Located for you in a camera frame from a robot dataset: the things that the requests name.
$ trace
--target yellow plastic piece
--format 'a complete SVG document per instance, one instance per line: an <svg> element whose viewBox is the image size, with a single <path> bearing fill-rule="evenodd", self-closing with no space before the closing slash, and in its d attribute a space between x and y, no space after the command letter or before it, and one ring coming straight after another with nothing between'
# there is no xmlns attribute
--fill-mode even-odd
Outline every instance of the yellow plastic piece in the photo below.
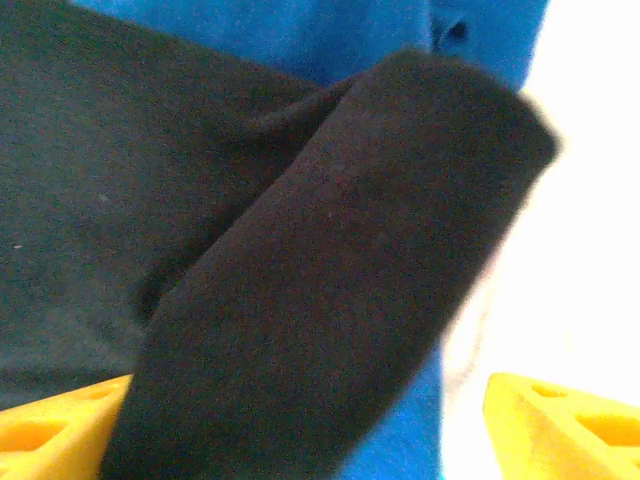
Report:
<svg viewBox="0 0 640 480"><path fill-rule="evenodd" d="M0 480L96 480L131 376L0 412Z"/></svg>
<svg viewBox="0 0 640 480"><path fill-rule="evenodd" d="M505 480L640 480L640 409L494 374L484 417Z"/></svg>

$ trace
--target white wall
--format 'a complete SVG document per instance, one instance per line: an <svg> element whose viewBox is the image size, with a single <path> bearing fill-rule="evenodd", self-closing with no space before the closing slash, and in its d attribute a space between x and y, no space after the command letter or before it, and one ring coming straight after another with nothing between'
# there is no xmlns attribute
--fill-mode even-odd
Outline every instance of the white wall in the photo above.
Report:
<svg viewBox="0 0 640 480"><path fill-rule="evenodd" d="M563 151L446 336L447 480L500 478L482 418L492 372L640 406L639 27L635 1L550 2L524 94Z"/></svg>

